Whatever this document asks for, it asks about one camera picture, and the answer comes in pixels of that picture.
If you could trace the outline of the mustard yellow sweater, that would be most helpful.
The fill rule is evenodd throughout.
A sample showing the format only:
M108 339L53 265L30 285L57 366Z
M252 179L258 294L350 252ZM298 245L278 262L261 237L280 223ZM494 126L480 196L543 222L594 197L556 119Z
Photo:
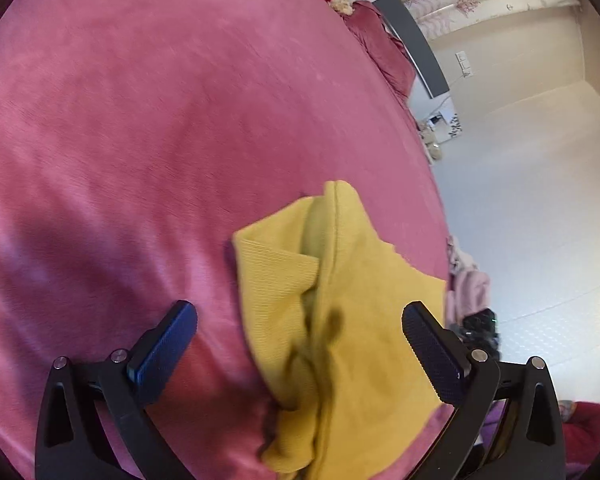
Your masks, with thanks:
M402 330L446 285L410 266L343 181L235 233L242 326L278 411L262 460L281 479L369 479L440 408Z

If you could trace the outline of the white bedside table right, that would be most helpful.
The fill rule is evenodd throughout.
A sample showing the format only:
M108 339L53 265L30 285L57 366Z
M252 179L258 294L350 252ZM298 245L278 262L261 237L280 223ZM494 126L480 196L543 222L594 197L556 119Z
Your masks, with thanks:
M444 96L439 104L417 121L417 128L428 162L433 165L443 158L442 145L464 132L452 96Z

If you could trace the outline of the grey white bed headboard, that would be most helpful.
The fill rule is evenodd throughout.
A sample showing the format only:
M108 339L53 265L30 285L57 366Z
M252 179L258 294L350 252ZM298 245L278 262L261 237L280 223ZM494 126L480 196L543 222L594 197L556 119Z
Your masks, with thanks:
M450 86L428 40L402 0L367 0L380 11L385 23L402 41L407 55L430 98L442 96Z

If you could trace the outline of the pink pillow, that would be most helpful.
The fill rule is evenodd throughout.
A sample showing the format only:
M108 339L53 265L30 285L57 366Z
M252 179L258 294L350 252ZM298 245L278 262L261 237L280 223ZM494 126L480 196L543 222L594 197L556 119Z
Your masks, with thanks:
M352 3L352 13L342 19L388 81L394 94L405 104L413 89L416 70L402 41L385 29L381 13L368 1Z

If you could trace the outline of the pink fleece bed blanket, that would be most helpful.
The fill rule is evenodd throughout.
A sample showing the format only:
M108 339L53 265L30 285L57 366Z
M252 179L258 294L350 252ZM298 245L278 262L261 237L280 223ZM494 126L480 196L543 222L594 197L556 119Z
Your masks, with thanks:
M15 0L0 21L0 447L34 475L53 360L100 361L170 305L199 330L151 419L199 479L267 479L270 399L232 236L347 181L448 274L414 122L323 0Z

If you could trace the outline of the small beige plush toy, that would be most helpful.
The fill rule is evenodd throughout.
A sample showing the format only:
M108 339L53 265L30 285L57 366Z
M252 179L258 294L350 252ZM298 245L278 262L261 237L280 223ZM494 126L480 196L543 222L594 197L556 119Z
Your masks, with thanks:
M344 16L350 16L354 12L349 0L330 0L328 4L332 10Z

